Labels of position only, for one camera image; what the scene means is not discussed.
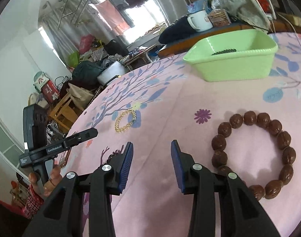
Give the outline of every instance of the hand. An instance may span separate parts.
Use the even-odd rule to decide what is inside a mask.
[[[44,197],[50,196],[54,188],[59,184],[59,182],[63,179],[61,176],[61,167],[58,165],[55,165],[50,173],[50,180],[45,183],[44,185]],[[39,187],[37,185],[37,176],[35,173],[29,174],[29,181],[31,182],[31,185],[34,189],[34,191],[38,194],[40,194]]]

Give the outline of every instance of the wooden chair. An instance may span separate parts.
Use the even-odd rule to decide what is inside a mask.
[[[54,119],[61,127],[67,132],[71,129],[72,125],[76,122],[79,115],[70,107],[70,103],[73,101],[71,94],[67,93],[62,100],[51,111],[50,117]],[[77,107],[81,114],[84,109]]]

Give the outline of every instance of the mug handle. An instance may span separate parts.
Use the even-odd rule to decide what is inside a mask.
[[[194,24],[193,24],[193,22],[192,22],[192,18],[194,18],[194,17],[188,17],[188,22],[189,22],[189,24],[190,24],[190,26],[193,28],[193,29],[195,29],[195,30],[200,30],[199,28],[197,28]]]

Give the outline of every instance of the purple flower print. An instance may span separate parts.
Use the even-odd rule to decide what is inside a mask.
[[[194,115],[196,116],[194,120],[199,124],[203,124],[204,122],[208,122],[208,119],[211,118],[210,115],[212,114],[208,110],[200,109],[197,113],[194,113]]]

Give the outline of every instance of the person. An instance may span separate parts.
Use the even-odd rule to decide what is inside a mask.
[[[48,197],[62,179],[61,168],[55,165],[50,173],[50,180],[44,185],[44,197]],[[21,237],[42,206],[44,200],[36,183],[35,173],[29,174],[29,181],[29,197],[23,209],[0,201],[0,237]]]

